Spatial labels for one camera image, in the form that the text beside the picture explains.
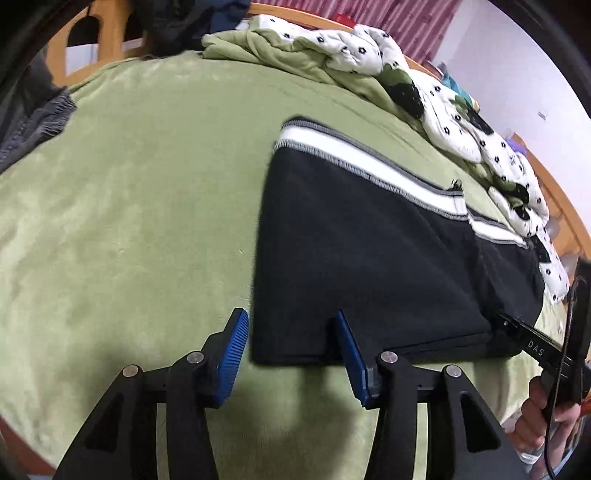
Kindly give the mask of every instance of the green fleece blanket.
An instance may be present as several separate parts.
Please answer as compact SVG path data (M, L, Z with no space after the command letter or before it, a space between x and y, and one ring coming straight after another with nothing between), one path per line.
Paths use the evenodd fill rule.
M435 184L461 179L471 207L504 221L470 175L341 87L184 53L111 65L73 96L66 130L0 176L0 415L54 464L122 367L171 365L249 308L262 185L290 116ZM563 317L544 303L538 327L557 337ZM499 419L538 370L524 355L462 368ZM362 478L377 418L341 367L248 354L207 415L222 480ZM426 440L421 416L423 477Z
M396 105L375 78L326 67L326 53L315 50L314 44L305 38L288 43L273 30L228 30L204 35L202 44L205 59L267 65L315 82L339 85L396 115L414 130L424 134L421 122Z

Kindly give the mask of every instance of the wooden furniture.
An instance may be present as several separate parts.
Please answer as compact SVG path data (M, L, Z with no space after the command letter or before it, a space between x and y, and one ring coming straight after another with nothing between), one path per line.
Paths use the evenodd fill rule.
M558 220L560 232L552 241L559 256L572 253L577 256L591 258L591 237L585 228L581 217L570 203L569 198L554 177L540 163L536 156L527 148L523 139L513 134L512 140L516 141L527 150L527 159L538 177L542 194L548 204L550 215Z
M72 18L47 44L46 63L55 84L74 85L112 61L144 55L143 46L123 51L125 27L131 14L132 8L128 0L95 0ZM97 18L100 25L98 61L66 76L68 36L74 25L87 15Z
M132 48L128 51L123 51L122 49L125 26L131 13L132 9L129 0L95 0L89 7L72 18L48 43L46 62L53 74L54 82L57 85L74 85L88 78L92 73L112 61L145 55L147 51L144 46ZM347 25L300 10L257 3L251 4L248 15L261 14L274 15L304 27L344 30L347 32L352 30ZM70 75L66 75L68 36L74 25L86 15L96 17L100 23L98 38L99 59L96 63L92 63ZM408 65L412 69L421 70L435 77L432 72L419 65L413 59L406 58Z

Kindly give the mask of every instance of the white wall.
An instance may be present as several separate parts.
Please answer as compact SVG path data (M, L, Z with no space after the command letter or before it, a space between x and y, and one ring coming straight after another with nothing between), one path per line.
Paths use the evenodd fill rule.
M492 128L525 140L591 232L591 120L577 96L544 51L488 0L464 0L460 13L435 62L447 64Z

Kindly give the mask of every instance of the black garment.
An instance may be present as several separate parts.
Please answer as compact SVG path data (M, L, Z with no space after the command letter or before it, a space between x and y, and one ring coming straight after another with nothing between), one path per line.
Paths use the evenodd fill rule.
M376 355L386 348L417 362L515 355L487 318L503 311L533 326L543 291L533 250L468 211L457 186L430 185L309 120L284 125L259 219L257 363L338 361L330 319L339 309Z
M0 173L60 134L74 110L76 104L65 88L53 84L39 52L0 104Z
M152 53L176 55L202 50L206 33L234 29L251 6L250 0L132 0L152 39Z

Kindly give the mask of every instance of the black cable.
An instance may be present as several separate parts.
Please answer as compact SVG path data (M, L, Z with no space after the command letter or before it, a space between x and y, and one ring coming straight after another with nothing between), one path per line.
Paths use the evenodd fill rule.
M575 278L569 292L569 309L566 314L566 325L564 327L564 342L562 344L562 356L560 357L560 365L558 366L558 376L556 378L556 385L554 387L554 398L552 399L552 407L550 409L548 424L546 425L546 435L544 439L544 463L546 465L546 471L548 472L548 476L551 480L556 480L556 475L554 474L554 468L550 464L550 452L548 451L548 444L550 443L550 426L552 424L552 418L554 417L556 401L558 400L558 387L560 386L560 378L562 376L562 370L564 367L564 362L566 360L566 351L569 345L570 325L573 320L574 292L577 289L577 284L579 283L579 281L582 280L582 277Z

